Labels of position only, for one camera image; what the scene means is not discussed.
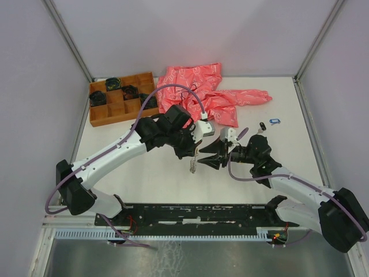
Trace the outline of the large keyring with yellow grip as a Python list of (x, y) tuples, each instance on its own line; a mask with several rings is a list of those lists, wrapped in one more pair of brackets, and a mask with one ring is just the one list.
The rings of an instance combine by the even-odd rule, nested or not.
[(197, 157), (198, 157), (198, 148), (195, 149), (194, 156), (191, 158), (190, 161), (190, 172), (195, 174), (197, 170)]

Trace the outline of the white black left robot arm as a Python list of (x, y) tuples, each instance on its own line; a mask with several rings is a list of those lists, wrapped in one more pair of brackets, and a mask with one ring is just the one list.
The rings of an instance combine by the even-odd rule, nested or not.
[(98, 191), (94, 185), (123, 163), (164, 145), (171, 146), (179, 159), (194, 156), (202, 139), (212, 132), (206, 118), (194, 121), (182, 106), (173, 105), (164, 114), (140, 118), (123, 137), (88, 158), (75, 164), (61, 160), (56, 177), (66, 210), (72, 215), (92, 211), (115, 225), (123, 224), (127, 210), (121, 198)]

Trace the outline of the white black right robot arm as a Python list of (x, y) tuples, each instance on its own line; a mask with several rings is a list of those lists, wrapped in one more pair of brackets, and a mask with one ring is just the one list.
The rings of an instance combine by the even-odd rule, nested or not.
[(353, 192), (314, 185), (292, 173), (271, 156), (265, 136), (256, 134), (242, 146), (227, 137), (200, 150), (207, 157), (199, 160), (216, 170), (232, 163), (252, 165), (250, 181), (283, 193), (270, 201), (265, 220), (272, 226), (281, 222), (296, 223), (320, 233), (336, 250), (346, 253), (356, 243), (368, 239), (368, 216)]

